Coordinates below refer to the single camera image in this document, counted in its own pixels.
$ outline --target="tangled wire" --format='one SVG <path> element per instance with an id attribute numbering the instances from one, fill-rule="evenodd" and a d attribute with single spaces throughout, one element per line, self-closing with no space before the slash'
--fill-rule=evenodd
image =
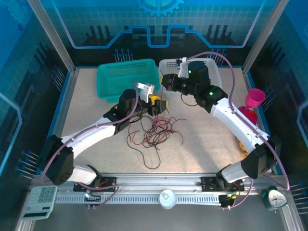
<path id="1" fill-rule="evenodd" d="M 134 141 L 134 138 L 135 138 L 136 134 L 138 132 L 140 132 L 140 131 L 137 130 L 137 131 L 130 132 L 130 125 L 128 127 L 128 136 L 126 138 L 127 145 L 131 149 L 138 151 L 142 155 L 144 165 L 148 169 L 151 169 L 151 170 L 159 168 L 159 166 L 161 164 L 161 159 L 160 159 L 160 156 L 159 156 L 159 153 L 158 153 L 159 149 L 157 147 L 159 144 L 166 142 L 170 138 L 170 135 L 174 134 L 174 133 L 178 133 L 182 137 L 182 144 L 184 142 L 184 138 L 183 138 L 182 134 L 180 132 L 178 132 L 178 131 L 174 131 L 173 130 L 173 125 L 177 121 L 185 120 L 185 119 L 176 119 L 174 117 L 171 117 L 171 118 L 167 119 L 167 118 L 164 117 L 164 115 L 165 115 L 165 113 L 162 116 L 157 116 L 156 115 L 155 118 L 151 118 L 149 116 L 144 115 L 144 116 L 141 116 L 140 118 L 130 122 L 130 125 L 131 125 L 133 123 L 136 123 L 136 122 L 140 121 L 142 130 L 144 131 L 143 140 L 142 140 L 141 143 L 136 143 Z M 144 125 L 143 125 L 143 120 L 145 118 L 149 119 L 151 124 L 152 124 L 151 128 L 148 129 L 148 130 L 146 130 L 144 128 Z M 133 148 L 129 144 L 128 139 L 129 139 L 130 142 L 132 142 L 135 145 L 142 145 L 145 148 L 154 147 L 155 151 L 156 151 L 156 154 L 157 154 L 157 157 L 158 157 L 158 165 L 156 167 L 149 167 L 149 166 L 147 166 L 147 164 L 145 163 L 145 157 L 144 157 L 143 152 L 138 150 L 137 148 Z"/>

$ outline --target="beige table surface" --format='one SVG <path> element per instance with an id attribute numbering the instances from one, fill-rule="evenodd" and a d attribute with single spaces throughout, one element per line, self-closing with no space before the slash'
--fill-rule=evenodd
<path id="1" fill-rule="evenodd" d="M 219 69 L 222 87 L 229 94 L 231 90 L 231 71 Z M 96 92 L 97 69 L 80 69 L 65 120 L 62 136 L 79 131 L 100 119 L 115 103 L 99 99 Z M 234 104 L 244 105 L 247 89 L 240 68 L 235 69 L 236 87 Z M 191 96 L 184 96 L 187 103 L 193 104 Z M 75 165 L 91 164 L 100 172 L 118 173 L 195 173 L 217 172 L 228 164 L 243 159 L 244 154 L 238 147 L 235 136 L 218 119 L 198 106 L 188 107 L 179 97 L 168 99 L 170 114 L 165 117 L 185 118 L 174 125 L 174 130 L 182 133 L 181 145 L 179 134 L 172 134 L 160 144 L 161 166 L 156 170 L 147 169 L 139 152 L 128 148 L 126 137 L 128 129 L 104 139 L 86 149 L 76 159 Z M 141 130 L 140 123 L 131 127 L 131 131 Z M 134 146 L 143 151 L 148 166 L 155 167 L 158 159 L 155 149 Z"/>

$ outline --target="clock face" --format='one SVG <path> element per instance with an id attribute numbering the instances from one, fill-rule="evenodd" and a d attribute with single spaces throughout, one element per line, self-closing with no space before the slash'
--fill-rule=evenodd
<path id="1" fill-rule="evenodd" d="M 287 203 L 285 196 L 277 190 L 271 190 L 269 192 L 269 201 L 270 205 L 274 208 L 284 206 Z"/>

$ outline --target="alarm clock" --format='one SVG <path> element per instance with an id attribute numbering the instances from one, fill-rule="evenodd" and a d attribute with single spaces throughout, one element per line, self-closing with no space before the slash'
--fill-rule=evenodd
<path id="1" fill-rule="evenodd" d="M 269 186 L 268 189 L 262 190 L 261 197 L 263 197 L 265 208 L 269 211 L 282 208 L 288 203 L 287 198 L 275 186 Z"/>

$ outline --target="calculator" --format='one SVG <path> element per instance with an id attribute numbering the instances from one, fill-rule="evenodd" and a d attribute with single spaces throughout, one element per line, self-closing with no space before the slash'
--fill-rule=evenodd
<path id="1" fill-rule="evenodd" d="M 33 187 L 21 219 L 39 220 L 48 218 L 53 210 L 57 189 L 58 187 L 54 185 Z"/>

